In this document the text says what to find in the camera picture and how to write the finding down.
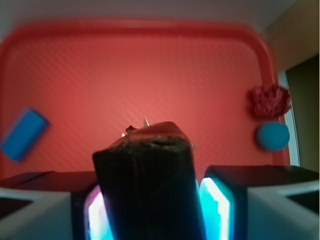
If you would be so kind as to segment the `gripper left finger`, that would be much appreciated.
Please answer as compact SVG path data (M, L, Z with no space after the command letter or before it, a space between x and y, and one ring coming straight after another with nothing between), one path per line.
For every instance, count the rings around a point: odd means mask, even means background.
M95 172L26 172L2 179L0 238L113 239Z

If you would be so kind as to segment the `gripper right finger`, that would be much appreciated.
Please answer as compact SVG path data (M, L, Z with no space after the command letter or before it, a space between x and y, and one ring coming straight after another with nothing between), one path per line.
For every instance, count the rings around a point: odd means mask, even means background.
M320 176L299 166L211 165L199 186L209 240L317 240Z

